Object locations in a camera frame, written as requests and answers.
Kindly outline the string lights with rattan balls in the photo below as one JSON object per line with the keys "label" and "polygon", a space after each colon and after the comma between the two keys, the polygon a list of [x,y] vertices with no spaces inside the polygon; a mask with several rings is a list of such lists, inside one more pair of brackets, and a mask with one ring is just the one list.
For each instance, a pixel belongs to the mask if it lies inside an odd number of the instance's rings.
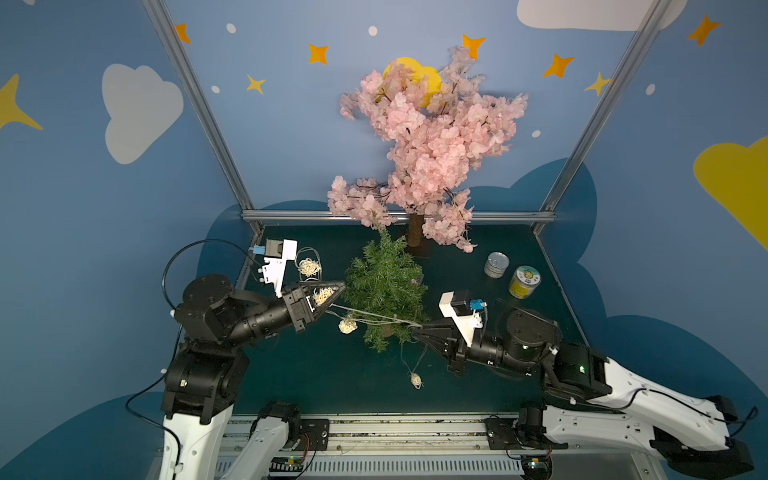
{"label": "string lights with rattan balls", "polygon": [[[297,259],[293,264],[300,280],[322,280],[323,266],[321,257],[316,249],[312,247],[300,248],[297,252]],[[351,334],[357,329],[359,324],[381,327],[402,325],[408,329],[416,329],[421,326],[421,324],[413,320],[367,312],[343,306],[339,303],[333,303],[330,307],[330,314],[340,319],[339,330],[344,335]]]}

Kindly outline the small green christmas tree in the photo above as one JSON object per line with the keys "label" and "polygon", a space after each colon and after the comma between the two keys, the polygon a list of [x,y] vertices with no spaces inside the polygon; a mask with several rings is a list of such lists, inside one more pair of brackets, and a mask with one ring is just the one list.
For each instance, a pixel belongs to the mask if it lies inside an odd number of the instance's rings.
{"label": "small green christmas tree", "polygon": [[[406,247],[403,237],[393,238],[381,229],[379,238],[368,242],[346,271],[344,306],[397,316],[421,325],[428,322],[424,306],[428,287],[423,284],[422,267]],[[363,340],[370,349],[383,353],[393,340],[412,341],[414,330],[402,325],[367,326]]]}

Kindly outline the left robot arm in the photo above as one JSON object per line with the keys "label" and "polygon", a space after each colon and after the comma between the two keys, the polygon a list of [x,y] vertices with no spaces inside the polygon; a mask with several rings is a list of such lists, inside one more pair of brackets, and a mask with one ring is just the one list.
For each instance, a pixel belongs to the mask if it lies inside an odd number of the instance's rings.
{"label": "left robot arm", "polygon": [[222,274],[192,281],[173,317],[185,341],[162,377],[162,479],[211,479],[250,361],[244,349],[280,331],[302,332],[344,292],[342,281],[299,282],[268,299]]}

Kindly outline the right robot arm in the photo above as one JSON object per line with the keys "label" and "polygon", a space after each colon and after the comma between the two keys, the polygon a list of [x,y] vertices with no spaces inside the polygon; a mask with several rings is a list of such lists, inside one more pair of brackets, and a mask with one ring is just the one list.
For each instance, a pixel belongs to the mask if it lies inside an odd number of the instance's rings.
{"label": "right robot arm", "polygon": [[492,448],[522,452],[526,478],[550,478],[552,454],[579,444],[642,452],[696,479],[753,471],[748,446],[729,430],[744,424],[729,399],[691,397],[645,379],[586,345],[563,341],[556,322],[529,310],[510,310],[502,336],[484,330],[478,311],[443,310],[446,318],[413,335],[450,371],[462,374],[476,363],[540,380],[542,401],[514,419],[485,422]]}

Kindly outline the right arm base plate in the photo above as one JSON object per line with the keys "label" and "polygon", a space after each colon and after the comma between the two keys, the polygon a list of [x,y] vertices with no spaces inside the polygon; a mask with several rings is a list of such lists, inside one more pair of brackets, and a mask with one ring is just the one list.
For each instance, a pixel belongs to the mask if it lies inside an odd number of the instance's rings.
{"label": "right arm base plate", "polygon": [[567,443],[559,443],[546,436],[540,420],[490,415],[483,419],[486,439],[491,450],[566,450]]}

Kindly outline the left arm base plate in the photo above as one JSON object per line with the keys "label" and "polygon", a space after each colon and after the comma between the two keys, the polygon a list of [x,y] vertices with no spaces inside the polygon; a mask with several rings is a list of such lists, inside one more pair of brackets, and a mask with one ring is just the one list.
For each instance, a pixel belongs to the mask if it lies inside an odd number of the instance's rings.
{"label": "left arm base plate", "polygon": [[325,418],[302,418],[289,425],[284,451],[326,451],[330,437],[330,421]]}

